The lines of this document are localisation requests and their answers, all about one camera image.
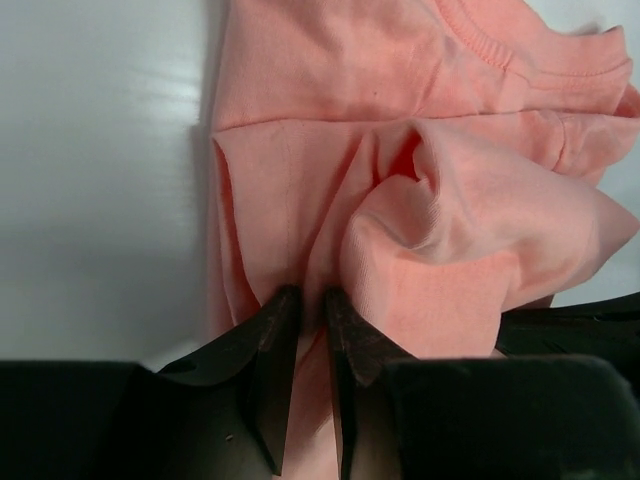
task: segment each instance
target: ribbed neckline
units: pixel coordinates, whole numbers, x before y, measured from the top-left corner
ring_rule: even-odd
[[[624,31],[565,35],[522,0],[434,0],[453,33],[485,62],[538,88],[615,81],[631,72]]]

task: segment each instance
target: folded garment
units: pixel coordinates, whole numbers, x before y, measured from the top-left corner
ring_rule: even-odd
[[[501,312],[587,280],[637,232],[595,188],[640,129],[630,74],[620,28],[560,35],[521,0],[232,1],[214,318],[304,285],[285,478],[337,478],[312,315],[327,285],[415,355],[486,356]]]

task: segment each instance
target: cloth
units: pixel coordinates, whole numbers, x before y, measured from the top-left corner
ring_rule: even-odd
[[[501,312],[584,282],[637,232],[595,188],[640,128],[631,69],[621,28],[561,35],[521,0],[231,2],[215,318],[304,286],[284,478],[337,478],[327,285],[414,355],[488,356]]]

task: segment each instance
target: white surface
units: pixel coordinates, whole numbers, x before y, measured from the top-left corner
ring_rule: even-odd
[[[204,338],[205,139],[224,3],[0,2],[0,357],[160,366]],[[624,24],[640,58],[637,0],[529,3],[564,32]],[[636,215],[639,174],[636,148],[603,182]],[[640,239],[558,302],[636,290]]]

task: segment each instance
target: pink fabric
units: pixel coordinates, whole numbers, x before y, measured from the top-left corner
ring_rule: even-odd
[[[415,355],[487,356],[502,311],[584,282],[636,233],[594,188],[640,128],[630,74],[622,29],[560,35],[521,0],[232,1],[216,321],[304,286],[285,478],[337,478],[327,285]]]

